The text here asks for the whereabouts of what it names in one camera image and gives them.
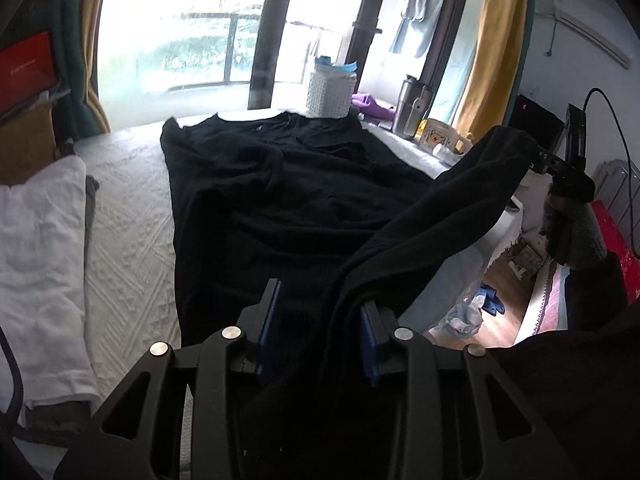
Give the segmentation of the white perforated plastic basket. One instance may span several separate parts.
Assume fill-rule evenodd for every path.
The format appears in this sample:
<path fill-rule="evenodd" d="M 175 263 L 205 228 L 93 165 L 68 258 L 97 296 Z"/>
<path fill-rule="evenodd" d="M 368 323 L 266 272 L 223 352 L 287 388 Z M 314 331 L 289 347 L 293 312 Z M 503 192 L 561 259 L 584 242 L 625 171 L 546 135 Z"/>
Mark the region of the white perforated plastic basket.
<path fill-rule="evenodd" d="M 348 115 L 357 77 L 354 73 L 315 70 L 308 81 L 306 109 L 310 117 L 340 119 Z"/>

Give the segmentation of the black t-shirt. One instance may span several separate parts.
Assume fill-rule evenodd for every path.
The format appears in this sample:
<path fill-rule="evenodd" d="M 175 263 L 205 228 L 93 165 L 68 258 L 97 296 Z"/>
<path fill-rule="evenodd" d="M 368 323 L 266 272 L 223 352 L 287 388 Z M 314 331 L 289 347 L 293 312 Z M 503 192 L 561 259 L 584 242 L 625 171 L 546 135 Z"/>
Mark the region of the black t-shirt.
<path fill-rule="evenodd" d="M 200 344 L 283 286 L 286 325 L 320 327 L 372 301 L 416 330 L 452 308 L 442 264 L 499 221 L 533 141 L 491 128 L 437 177 L 356 118 L 217 116 L 160 135 L 175 222 L 184 344 Z"/>

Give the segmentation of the brown cardboard box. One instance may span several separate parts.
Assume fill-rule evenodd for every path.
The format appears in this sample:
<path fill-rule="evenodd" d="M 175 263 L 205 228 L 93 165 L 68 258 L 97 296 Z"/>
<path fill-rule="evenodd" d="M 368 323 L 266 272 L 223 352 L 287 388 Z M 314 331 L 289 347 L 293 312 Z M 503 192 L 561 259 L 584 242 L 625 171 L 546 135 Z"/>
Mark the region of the brown cardboard box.
<path fill-rule="evenodd" d="M 52 107 L 40 105 L 1 127 L 1 185 L 24 184 L 54 162 Z"/>

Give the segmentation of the dark sliding door frame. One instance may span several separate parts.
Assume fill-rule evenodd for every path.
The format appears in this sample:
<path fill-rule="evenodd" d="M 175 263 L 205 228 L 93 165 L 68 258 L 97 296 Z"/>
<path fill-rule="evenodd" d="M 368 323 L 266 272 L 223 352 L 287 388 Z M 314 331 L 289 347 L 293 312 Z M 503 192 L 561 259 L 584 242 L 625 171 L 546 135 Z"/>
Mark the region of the dark sliding door frame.
<path fill-rule="evenodd" d="M 250 77 L 250 96 L 248 107 L 251 110 L 270 107 L 278 56 L 285 28 L 286 14 L 291 0 L 265 0 L 257 34 L 252 76 Z M 350 26 L 347 35 L 346 51 L 341 58 L 346 63 L 356 65 L 356 74 L 362 76 L 369 57 L 373 39 L 381 31 L 378 29 L 378 16 L 383 0 L 360 0 L 356 20 Z M 412 96 L 425 96 L 424 110 L 428 113 L 435 96 L 446 64 L 454 47 L 454 38 L 462 19 L 465 0 L 442 0 L 439 14 L 433 26 L 433 37 L 426 50 L 426 59 L 418 78 L 408 76 L 409 93 Z"/>

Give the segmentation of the black monitor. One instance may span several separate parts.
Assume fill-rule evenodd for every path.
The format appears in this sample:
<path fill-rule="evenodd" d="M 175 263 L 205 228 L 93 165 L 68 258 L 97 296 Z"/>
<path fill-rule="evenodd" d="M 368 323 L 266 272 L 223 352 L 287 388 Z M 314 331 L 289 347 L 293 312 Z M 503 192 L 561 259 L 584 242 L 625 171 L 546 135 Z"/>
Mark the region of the black monitor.
<path fill-rule="evenodd" d="M 549 152 L 555 152 L 561 143 L 565 122 L 550 110 L 519 94 L 515 98 L 508 126 L 524 131 L 539 146 Z"/>

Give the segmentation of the tablet with red screen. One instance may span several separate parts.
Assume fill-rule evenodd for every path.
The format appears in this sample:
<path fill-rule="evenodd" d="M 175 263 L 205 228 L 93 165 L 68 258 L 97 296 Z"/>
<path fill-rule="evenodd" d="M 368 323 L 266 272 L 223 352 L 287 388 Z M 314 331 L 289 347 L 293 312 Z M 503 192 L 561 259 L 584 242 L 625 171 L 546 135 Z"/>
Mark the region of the tablet with red screen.
<path fill-rule="evenodd" d="M 58 84 L 51 37 L 38 32 L 1 51 L 1 115 L 18 110 Z"/>

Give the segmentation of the yellow curtain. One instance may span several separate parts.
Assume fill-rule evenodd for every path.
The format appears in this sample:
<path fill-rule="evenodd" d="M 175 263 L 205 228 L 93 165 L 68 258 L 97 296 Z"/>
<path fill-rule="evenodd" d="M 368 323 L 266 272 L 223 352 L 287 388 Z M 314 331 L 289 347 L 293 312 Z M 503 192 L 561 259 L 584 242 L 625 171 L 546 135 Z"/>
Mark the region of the yellow curtain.
<path fill-rule="evenodd" d="M 96 120 L 100 133 L 111 131 L 106 113 L 101 105 L 98 92 L 92 83 L 96 74 L 96 56 L 98 55 L 99 24 L 103 0 L 82 0 L 81 8 L 81 45 L 85 61 L 85 103 Z"/>
<path fill-rule="evenodd" d="M 502 123 L 523 47 L 527 0 L 484 0 L 476 51 L 456 122 L 479 141 Z"/>

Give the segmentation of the yellow curtain left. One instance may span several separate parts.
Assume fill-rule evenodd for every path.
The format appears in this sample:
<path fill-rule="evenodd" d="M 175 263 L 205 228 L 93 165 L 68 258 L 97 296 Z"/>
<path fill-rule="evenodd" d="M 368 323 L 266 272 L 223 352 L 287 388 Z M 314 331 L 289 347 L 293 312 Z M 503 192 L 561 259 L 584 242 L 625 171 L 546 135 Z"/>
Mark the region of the yellow curtain left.
<path fill-rule="evenodd" d="M 98 55 L 99 24 L 103 0 L 82 0 L 81 8 L 81 45 L 85 61 L 85 103 L 96 120 L 100 133 L 111 131 L 106 113 L 101 105 L 98 92 L 92 83 L 96 74 L 96 56 Z"/>

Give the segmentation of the hanging grey blue clothes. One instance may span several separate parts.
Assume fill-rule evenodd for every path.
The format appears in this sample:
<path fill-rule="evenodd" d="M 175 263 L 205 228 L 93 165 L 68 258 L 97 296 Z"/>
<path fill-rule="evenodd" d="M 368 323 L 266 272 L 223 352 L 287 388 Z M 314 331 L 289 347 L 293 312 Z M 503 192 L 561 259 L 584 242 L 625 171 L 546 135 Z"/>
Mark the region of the hanging grey blue clothes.
<path fill-rule="evenodd" d="M 404 0 L 390 53 L 422 58 L 431 47 L 444 0 Z"/>

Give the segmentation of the white folded garment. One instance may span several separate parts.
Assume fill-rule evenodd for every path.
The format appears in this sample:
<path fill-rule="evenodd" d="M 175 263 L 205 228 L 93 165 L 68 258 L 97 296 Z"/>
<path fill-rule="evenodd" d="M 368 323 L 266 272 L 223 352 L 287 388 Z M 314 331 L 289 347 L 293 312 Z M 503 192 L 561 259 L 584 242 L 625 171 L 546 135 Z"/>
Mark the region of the white folded garment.
<path fill-rule="evenodd" d="M 99 397 L 90 359 L 74 335 L 82 272 L 86 165 L 59 159 L 24 184 L 1 189 L 1 327 L 24 387 L 24 404 L 57 404 L 74 393 Z"/>

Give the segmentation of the red bag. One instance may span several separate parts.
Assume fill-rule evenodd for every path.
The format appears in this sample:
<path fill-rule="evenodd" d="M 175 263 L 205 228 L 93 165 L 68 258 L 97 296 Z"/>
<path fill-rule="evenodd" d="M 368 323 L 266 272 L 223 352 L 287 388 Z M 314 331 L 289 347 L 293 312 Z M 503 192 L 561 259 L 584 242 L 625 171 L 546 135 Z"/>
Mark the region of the red bag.
<path fill-rule="evenodd" d="M 633 304 L 639 298 L 640 292 L 640 266 L 639 259 L 632 253 L 622 232 L 602 200 L 595 200 L 591 203 L 591 208 L 597 219 L 605 248 L 609 252 L 614 252 L 620 262 L 622 270 L 628 304 Z"/>

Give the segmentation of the yellow curtain right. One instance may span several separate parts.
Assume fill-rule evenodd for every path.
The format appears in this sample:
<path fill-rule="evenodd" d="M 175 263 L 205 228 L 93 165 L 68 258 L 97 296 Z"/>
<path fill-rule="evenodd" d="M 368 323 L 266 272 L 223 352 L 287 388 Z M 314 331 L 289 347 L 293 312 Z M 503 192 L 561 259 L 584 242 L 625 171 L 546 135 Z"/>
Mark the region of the yellow curtain right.
<path fill-rule="evenodd" d="M 456 122 L 479 141 L 502 123 L 523 47 L 527 0 L 484 0 L 476 51 Z"/>

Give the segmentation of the small white bottle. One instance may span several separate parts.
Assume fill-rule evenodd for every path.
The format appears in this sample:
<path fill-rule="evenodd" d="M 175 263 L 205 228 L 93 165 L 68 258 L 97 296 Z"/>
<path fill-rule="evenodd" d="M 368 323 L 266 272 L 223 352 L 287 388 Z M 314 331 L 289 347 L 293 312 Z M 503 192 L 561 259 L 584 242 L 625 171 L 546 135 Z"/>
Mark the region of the small white bottle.
<path fill-rule="evenodd" d="M 437 158 L 443 165 L 452 167 L 462 159 L 461 154 L 457 154 L 448 148 L 445 144 L 437 144 L 432 151 L 432 155 Z"/>

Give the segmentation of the purple cloth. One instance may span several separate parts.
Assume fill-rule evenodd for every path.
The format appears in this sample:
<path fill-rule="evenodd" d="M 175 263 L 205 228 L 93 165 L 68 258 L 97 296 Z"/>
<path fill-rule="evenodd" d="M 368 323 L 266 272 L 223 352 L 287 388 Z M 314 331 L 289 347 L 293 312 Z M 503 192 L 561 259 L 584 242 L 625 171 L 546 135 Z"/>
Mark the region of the purple cloth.
<path fill-rule="evenodd" d="M 363 115 L 392 122 L 395 118 L 395 111 L 391 108 L 381 106 L 369 93 L 354 93 L 350 99 L 350 104 Z"/>

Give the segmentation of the blue cloth in basket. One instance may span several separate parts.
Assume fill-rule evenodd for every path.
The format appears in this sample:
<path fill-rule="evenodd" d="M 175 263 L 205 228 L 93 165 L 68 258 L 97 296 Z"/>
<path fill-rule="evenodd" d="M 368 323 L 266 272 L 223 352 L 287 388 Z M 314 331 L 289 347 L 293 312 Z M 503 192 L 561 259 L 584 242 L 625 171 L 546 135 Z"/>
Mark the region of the blue cloth in basket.
<path fill-rule="evenodd" d="M 330 76 L 350 77 L 356 75 L 358 65 L 356 62 L 348 64 L 334 64 L 329 56 L 321 55 L 314 59 L 314 70 L 316 72 L 327 73 Z"/>

